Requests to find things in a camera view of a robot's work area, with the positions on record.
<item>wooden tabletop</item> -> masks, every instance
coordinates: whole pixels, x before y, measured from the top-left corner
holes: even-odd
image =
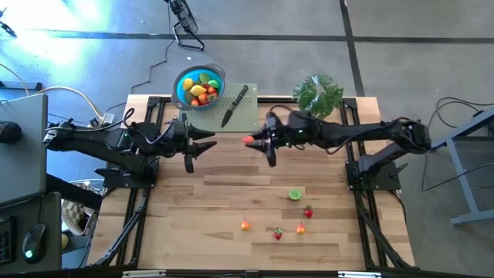
[[[129,96],[127,109],[136,109],[131,120],[144,120],[148,97]],[[362,124],[381,119],[376,98],[358,97],[357,104]],[[272,105],[259,105],[259,124]],[[286,121],[287,111],[275,112]],[[167,104],[164,119],[177,115],[178,110]],[[335,110],[326,120],[340,123],[340,112]],[[276,152],[277,166],[270,168],[263,154],[243,145],[243,135],[216,134],[205,139],[218,144],[194,161],[194,174],[185,172],[179,154],[160,160],[159,181],[151,191],[147,210],[139,268],[364,270],[354,196],[347,189],[343,168],[346,151],[328,155],[318,147],[305,151],[280,149]],[[385,145],[385,141],[367,142],[367,153]],[[288,199],[289,190],[294,188],[303,193],[296,202]],[[104,199],[88,263],[98,260],[120,233],[128,195],[129,190],[122,188]],[[375,195],[383,233],[403,259],[413,265],[398,200],[389,192]],[[314,209],[311,219],[303,216],[306,205]],[[240,229],[244,218],[251,224],[249,231]],[[295,231],[301,221],[306,234],[300,236]],[[278,227],[283,230],[279,241],[272,235]],[[130,235],[126,261],[134,233]],[[377,262],[373,236],[370,245]]]

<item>concrete floor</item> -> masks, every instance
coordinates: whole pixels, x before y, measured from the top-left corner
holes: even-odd
[[[345,36],[338,0],[189,0],[200,34]],[[494,36],[490,0],[347,0],[355,36],[472,38]],[[167,39],[57,39],[32,29],[81,32],[168,34],[167,9],[161,0],[51,0],[10,2],[2,21],[19,34],[0,34],[0,63],[24,80],[46,86],[71,86],[85,92],[101,111],[126,100],[130,87],[147,79],[148,68],[163,59]],[[176,22],[172,15],[172,24]],[[152,82],[133,93],[170,93],[183,69],[214,62],[229,82],[257,83],[262,94],[291,94],[293,86],[312,73],[330,74],[356,95],[347,43],[342,41],[205,40],[203,53],[173,45],[168,63],[154,68]],[[384,119],[399,116],[426,121],[441,97],[494,102],[492,44],[369,43],[355,49],[366,96],[377,97]],[[13,80],[0,70],[0,80]],[[22,92],[0,92],[20,97]],[[88,121],[91,109],[72,93],[49,93],[49,112]],[[122,108],[115,113],[121,115]],[[445,108],[449,122],[472,116],[468,107]],[[431,136],[451,128],[437,119]],[[466,146],[468,156],[473,146]],[[426,187],[454,176],[447,152],[430,154]],[[425,270],[494,276],[494,220],[452,227],[449,217],[467,212],[459,183],[422,192],[424,157],[407,155],[401,172],[408,232],[417,266]],[[98,178],[104,163],[77,153],[48,155],[48,172],[68,181]],[[482,207],[492,209],[494,190],[484,189]],[[76,267],[82,250],[64,256]]]

